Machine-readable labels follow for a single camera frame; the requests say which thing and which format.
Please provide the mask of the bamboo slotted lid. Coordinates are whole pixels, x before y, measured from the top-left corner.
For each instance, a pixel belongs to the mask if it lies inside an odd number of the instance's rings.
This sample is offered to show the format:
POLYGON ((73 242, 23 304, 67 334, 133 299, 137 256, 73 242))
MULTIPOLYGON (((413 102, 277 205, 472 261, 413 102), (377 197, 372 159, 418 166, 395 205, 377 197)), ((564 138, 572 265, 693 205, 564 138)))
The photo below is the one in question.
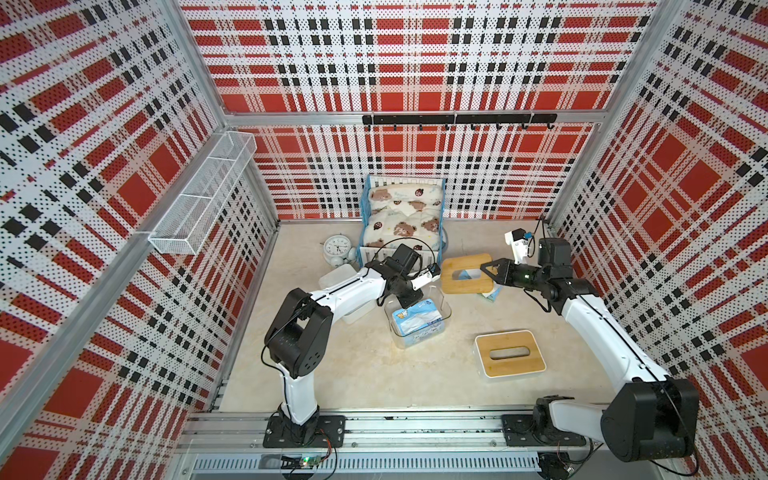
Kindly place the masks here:
POLYGON ((480 270, 492 260, 488 253, 446 258, 442 265, 441 288, 446 294, 488 294, 493 280, 480 270))

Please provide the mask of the blue soft tissue pack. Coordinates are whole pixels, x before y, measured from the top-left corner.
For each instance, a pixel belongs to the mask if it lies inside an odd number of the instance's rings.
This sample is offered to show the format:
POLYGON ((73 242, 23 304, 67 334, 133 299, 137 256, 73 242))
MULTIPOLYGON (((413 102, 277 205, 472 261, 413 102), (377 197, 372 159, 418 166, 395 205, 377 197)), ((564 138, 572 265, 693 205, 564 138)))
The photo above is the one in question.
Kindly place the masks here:
POLYGON ((392 314, 394 332, 400 337, 427 334, 443 327, 443 315, 435 302, 426 299, 392 314))

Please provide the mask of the clear plastic tissue box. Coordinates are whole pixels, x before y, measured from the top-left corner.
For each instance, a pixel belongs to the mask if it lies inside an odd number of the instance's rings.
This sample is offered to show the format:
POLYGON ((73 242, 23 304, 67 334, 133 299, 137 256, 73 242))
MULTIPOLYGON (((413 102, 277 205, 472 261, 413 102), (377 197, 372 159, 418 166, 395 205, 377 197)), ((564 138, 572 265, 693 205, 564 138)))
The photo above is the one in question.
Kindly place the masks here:
POLYGON ((421 291, 423 298, 411 307, 403 308, 394 295, 390 295, 383 305, 394 344, 402 350, 444 332, 452 315, 439 287, 429 285, 421 291))

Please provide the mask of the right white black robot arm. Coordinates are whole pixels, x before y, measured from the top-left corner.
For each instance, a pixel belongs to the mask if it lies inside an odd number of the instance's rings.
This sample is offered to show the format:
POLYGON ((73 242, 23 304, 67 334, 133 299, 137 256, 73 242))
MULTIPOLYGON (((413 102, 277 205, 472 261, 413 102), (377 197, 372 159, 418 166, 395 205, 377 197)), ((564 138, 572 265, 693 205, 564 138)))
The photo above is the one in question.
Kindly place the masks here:
POLYGON ((699 393, 651 359, 609 312, 597 290, 575 277, 571 246, 559 238, 540 241, 535 266, 502 258, 481 271, 496 284, 537 292, 586 342, 614 390, 607 404, 565 396, 537 400, 532 426, 542 440, 579 435, 603 443, 623 462, 684 458, 695 454, 699 393))

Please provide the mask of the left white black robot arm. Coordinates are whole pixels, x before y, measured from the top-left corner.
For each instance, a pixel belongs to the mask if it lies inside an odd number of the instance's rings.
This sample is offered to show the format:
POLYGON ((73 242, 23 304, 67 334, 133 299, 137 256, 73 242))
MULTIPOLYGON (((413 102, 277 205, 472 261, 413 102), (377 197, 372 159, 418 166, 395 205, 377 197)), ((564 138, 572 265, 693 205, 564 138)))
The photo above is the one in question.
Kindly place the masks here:
POLYGON ((314 371, 322 361, 333 325, 372 301, 395 296, 410 307, 423 298, 422 288, 440 277, 437 262, 408 245, 380 260, 367 262, 351 278, 325 289, 291 290, 283 300, 264 338, 263 364, 280 372, 282 419, 296 427, 319 415, 314 371))

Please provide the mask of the white tissue box bamboo lid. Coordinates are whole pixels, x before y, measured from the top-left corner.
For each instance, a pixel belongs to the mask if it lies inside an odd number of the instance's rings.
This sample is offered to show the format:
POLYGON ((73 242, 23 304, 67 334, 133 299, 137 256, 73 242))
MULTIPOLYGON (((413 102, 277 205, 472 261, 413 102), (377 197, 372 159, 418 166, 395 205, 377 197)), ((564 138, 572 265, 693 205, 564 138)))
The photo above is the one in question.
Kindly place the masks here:
POLYGON ((479 371, 489 380, 543 373, 546 361, 530 330, 478 335, 474 339, 479 371))

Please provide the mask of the bear print blanket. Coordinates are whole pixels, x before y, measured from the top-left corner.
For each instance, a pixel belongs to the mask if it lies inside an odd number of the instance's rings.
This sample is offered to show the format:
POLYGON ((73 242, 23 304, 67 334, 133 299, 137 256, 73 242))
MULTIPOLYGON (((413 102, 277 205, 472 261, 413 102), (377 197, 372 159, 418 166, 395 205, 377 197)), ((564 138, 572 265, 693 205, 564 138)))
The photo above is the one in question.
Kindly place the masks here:
MULTIPOLYGON (((363 232, 365 247, 381 247, 397 238, 405 238, 404 243, 416 250, 425 250, 423 242, 433 250, 440 246, 440 218, 437 210, 425 210, 406 215, 399 211, 382 210, 369 217, 363 232)), ((389 248, 395 248, 395 241, 389 248)))

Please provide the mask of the blue white toy crib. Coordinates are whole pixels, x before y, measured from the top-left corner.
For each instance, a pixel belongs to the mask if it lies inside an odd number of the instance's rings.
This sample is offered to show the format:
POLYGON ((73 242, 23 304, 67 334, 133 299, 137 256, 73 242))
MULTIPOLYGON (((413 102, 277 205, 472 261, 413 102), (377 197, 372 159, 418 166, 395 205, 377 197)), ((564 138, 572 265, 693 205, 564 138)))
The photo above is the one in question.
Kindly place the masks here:
POLYGON ((440 263, 447 242, 445 203, 443 179, 368 176, 361 198, 359 263, 381 260, 401 245, 416 250, 426 265, 440 263))

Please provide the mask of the white alarm clock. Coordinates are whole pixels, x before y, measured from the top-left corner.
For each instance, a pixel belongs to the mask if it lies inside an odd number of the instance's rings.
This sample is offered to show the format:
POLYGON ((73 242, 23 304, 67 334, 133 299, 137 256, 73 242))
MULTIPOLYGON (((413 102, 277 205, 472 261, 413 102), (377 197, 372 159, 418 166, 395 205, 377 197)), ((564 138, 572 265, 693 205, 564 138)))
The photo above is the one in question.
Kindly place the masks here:
POLYGON ((343 234, 328 237, 322 245, 322 253, 325 261, 334 268, 351 264, 356 260, 353 242, 343 234))

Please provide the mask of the bear print pillow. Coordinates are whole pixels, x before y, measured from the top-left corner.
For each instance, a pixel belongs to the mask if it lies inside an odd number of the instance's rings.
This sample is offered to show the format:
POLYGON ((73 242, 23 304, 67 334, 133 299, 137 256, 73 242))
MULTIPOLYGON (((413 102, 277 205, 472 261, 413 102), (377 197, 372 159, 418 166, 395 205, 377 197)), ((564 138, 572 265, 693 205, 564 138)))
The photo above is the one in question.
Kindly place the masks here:
POLYGON ((389 184, 373 188, 368 201, 373 213, 393 210, 409 216, 426 210, 439 210, 443 200, 443 189, 433 184, 389 184))

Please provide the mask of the green circuit board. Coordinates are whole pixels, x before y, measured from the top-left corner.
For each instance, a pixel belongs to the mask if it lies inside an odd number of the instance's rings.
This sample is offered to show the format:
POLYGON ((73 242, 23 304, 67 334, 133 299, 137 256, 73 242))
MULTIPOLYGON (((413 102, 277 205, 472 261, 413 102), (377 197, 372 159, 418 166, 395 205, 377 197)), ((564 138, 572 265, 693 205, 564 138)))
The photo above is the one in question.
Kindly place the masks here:
POLYGON ((317 465, 323 463, 325 458, 323 456, 302 456, 302 457, 290 457, 281 456, 281 469, 298 470, 298 469, 313 469, 317 465))

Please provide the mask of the black hook rail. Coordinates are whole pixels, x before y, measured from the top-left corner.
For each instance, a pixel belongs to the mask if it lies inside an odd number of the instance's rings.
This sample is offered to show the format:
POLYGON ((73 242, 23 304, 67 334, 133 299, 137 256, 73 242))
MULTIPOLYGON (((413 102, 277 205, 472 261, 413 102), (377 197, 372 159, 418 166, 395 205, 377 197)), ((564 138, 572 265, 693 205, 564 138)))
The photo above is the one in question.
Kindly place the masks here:
POLYGON ((483 114, 369 114, 362 116, 366 126, 427 125, 545 125, 550 128, 558 120, 556 113, 483 113, 483 114))

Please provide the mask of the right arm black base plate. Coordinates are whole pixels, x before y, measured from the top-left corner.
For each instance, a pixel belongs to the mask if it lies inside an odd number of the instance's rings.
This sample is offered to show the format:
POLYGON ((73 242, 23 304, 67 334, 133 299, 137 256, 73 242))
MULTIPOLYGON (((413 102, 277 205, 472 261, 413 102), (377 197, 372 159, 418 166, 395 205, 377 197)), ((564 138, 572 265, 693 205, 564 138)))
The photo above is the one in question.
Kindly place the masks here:
POLYGON ((501 416, 502 433, 509 447, 584 447, 589 441, 578 434, 538 425, 532 414, 501 416))

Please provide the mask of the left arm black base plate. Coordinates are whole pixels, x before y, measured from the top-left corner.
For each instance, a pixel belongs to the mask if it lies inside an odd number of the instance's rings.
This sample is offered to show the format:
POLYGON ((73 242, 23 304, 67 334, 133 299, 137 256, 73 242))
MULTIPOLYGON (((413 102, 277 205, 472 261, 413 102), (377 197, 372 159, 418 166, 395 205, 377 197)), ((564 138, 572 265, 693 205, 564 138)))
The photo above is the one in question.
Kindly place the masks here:
POLYGON ((268 420, 262 446, 267 449, 339 448, 343 445, 347 418, 343 415, 313 415, 304 425, 294 424, 282 411, 268 420))

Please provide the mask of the aluminium front rail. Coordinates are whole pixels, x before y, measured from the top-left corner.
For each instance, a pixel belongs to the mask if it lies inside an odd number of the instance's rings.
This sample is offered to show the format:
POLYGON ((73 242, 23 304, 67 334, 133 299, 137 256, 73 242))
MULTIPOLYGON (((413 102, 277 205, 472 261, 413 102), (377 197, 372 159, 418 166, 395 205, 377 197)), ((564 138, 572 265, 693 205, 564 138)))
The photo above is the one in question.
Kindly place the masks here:
POLYGON ((270 413, 195 414, 183 428, 170 479, 467 478, 541 472, 569 479, 607 478, 625 468, 601 442, 584 447, 509 447, 501 416, 531 414, 528 406, 498 408, 331 410, 347 418, 339 448, 267 449, 270 413), (281 456, 323 456, 313 469, 281 469, 281 456))

